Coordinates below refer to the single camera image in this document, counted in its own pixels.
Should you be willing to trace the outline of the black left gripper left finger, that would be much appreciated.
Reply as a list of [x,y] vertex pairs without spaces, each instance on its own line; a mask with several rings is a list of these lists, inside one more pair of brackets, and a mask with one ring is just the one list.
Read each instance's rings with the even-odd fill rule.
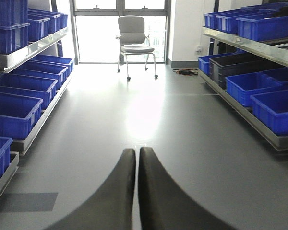
[[124,149],[103,184],[48,230],[131,230],[135,187],[134,149]]

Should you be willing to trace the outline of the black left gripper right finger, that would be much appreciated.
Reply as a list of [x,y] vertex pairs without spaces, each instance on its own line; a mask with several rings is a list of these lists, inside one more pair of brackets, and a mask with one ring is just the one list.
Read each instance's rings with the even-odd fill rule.
[[232,230],[182,190],[151,147],[142,147],[138,201],[143,230]]

